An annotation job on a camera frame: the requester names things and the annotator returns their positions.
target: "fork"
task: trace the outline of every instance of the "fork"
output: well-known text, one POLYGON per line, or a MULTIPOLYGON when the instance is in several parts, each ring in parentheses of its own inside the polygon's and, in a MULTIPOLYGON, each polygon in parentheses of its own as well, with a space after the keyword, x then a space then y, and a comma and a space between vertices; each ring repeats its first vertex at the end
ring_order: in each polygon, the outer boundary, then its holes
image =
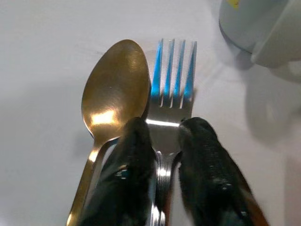
POLYGON ((185 40, 180 45, 178 70, 172 94, 170 83, 174 58, 174 39, 169 44, 169 60, 163 94, 160 93, 163 39, 158 45, 154 77, 151 86, 149 112, 146 122, 149 125, 152 147, 157 153, 157 185, 155 205, 152 207, 151 224, 168 225, 171 184, 173 171, 179 161, 178 126, 184 118, 190 118, 193 106, 193 83, 197 43, 193 43, 186 85, 181 94, 181 74, 185 50, 185 40))

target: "spoon handle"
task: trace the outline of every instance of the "spoon handle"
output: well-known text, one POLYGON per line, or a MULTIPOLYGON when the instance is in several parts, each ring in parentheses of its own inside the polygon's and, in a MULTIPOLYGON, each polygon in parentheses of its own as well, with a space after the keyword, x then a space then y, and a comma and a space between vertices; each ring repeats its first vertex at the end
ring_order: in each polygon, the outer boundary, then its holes
POLYGON ((109 146, 110 142, 105 143, 104 145, 98 145, 94 143, 92 151, 86 162, 84 171, 81 175, 79 186, 73 200, 66 226, 78 226, 78 224, 80 223, 87 194, 90 189, 91 181, 93 179, 92 177, 95 171, 95 166, 98 162, 103 161, 103 157, 109 146))

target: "white table surface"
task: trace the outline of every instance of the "white table surface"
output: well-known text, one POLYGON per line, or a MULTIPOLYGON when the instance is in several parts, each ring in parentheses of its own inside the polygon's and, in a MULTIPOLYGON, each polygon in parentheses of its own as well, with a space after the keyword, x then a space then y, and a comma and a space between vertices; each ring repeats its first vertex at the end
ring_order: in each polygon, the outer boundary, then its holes
MULTIPOLYGON (((0 1, 0 226, 65 224, 93 143, 80 112, 91 70, 129 38, 152 72, 161 37, 198 41, 193 115, 216 129, 270 225, 299 225, 301 66, 253 65, 222 37, 219 4, 0 1)), ((182 215, 173 225, 189 224, 182 215)))

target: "white mug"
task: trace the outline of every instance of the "white mug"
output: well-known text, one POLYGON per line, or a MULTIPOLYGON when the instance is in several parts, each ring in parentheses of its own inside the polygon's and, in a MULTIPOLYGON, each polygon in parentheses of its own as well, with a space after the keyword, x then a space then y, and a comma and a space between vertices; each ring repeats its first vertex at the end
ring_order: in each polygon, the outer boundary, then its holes
POLYGON ((220 28, 256 64, 301 59, 301 0, 223 0, 220 28))

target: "fork handle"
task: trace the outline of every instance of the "fork handle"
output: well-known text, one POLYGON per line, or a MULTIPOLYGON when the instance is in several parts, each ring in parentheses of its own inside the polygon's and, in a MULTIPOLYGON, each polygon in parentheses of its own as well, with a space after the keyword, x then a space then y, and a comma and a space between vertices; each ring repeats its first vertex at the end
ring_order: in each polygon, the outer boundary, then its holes
POLYGON ((169 222, 170 203, 172 197, 172 184, 174 179, 174 169, 180 161, 180 155, 173 153, 163 156, 158 155, 157 184, 155 204, 159 210, 159 226, 167 226, 169 222))

